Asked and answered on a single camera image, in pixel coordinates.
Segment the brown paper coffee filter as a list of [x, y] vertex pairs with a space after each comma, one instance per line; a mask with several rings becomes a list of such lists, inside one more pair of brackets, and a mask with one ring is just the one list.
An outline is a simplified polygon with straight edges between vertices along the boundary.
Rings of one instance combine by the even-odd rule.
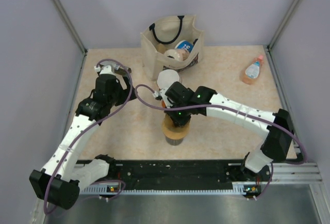
[[168, 115], [165, 115], [165, 118], [164, 118], [164, 126], [168, 129], [173, 129], [175, 128], [175, 125], [174, 125], [174, 122], [173, 120], [170, 118], [170, 116]]

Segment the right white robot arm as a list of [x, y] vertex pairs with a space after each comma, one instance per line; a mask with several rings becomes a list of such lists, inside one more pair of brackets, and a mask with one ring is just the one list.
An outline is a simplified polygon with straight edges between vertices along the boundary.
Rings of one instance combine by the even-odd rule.
[[255, 109], [211, 88], [199, 86], [193, 91], [180, 82], [161, 89], [160, 95], [167, 108], [165, 113], [177, 127], [187, 124], [192, 115], [203, 115], [229, 121], [258, 134], [263, 142], [245, 157], [240, 168], [244, 179], [251, 181], [265, 165], [286, 160], [294, 135], [293, 122], [286, 110], [280, 108], [273, 113]]

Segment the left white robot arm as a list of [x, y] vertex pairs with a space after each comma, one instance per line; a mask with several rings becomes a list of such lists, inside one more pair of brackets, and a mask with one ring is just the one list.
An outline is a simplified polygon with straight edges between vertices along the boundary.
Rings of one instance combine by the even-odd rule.
[[117, 113], [136, 98], [130, 71], [120, 62], [103, 59], [94, 70], [97, 73], [95, 87], [79, 103], [62, 142], [41, 170], [33, 170], [29, 176], [36, 196], [44, 201], [46, 214], [51, 213], [47, 208], [49, 203], [68, 210], [85, 188], [102, 178], [111, 181], [117, 175], [116, 167], [111, 165], [113, 158], [102, 154], [75, 169], [92, 134], [113, 116], [111, 109], [117, 107]]

